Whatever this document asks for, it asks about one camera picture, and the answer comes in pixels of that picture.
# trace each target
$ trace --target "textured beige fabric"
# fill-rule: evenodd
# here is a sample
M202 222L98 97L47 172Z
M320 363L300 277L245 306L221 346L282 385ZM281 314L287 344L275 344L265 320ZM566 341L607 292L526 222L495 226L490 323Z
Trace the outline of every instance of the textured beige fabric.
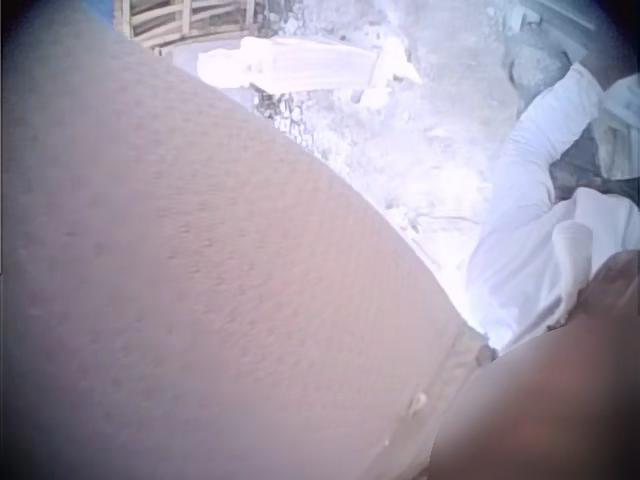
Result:
M433 275L265 121L47 3L4 46L14 465L65 479L419 468L481 345Z

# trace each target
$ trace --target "white cloth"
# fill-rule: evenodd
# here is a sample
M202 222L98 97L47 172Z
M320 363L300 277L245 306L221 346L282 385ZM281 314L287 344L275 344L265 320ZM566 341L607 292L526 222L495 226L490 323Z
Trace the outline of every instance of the white cloth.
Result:
M549 165L598 114L602 89L579 64L522 115L497 162L471 257L471 314L500 353L544 332L614 253L640 248L628 199L580 188L554 205Z

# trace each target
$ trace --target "ground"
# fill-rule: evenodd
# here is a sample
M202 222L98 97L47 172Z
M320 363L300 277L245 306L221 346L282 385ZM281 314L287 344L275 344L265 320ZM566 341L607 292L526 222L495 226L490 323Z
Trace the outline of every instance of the ground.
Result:
M265 35L403 41L423 83L395 82L381 108L362 92L318 91L263 97L259 110L389 220L472 325L466 264L519 102L503 68L505 3L272 0L264 15Z

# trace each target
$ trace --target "fabric surface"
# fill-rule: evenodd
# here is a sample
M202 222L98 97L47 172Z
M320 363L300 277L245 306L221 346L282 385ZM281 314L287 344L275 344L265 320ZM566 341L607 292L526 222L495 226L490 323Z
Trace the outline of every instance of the fabric surface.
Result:
M522 115L496 165L468 290L498 350L544 332L607 258L640 247L640 214L627 198L579 188L554 205L549 166L597 116L601 96L574 65Z
M3 71L14 478L424 465L484 342L356 192L76 4L34 10Z

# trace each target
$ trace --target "shirt sleeve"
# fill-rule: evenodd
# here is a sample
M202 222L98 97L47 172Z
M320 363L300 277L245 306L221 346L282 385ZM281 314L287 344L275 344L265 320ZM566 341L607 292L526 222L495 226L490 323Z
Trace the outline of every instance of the shirt sleeve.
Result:
M575 64L522 115L494 167L493 198L483 233L516 229L549 212L554 190L549 166L598 115L602 89Z

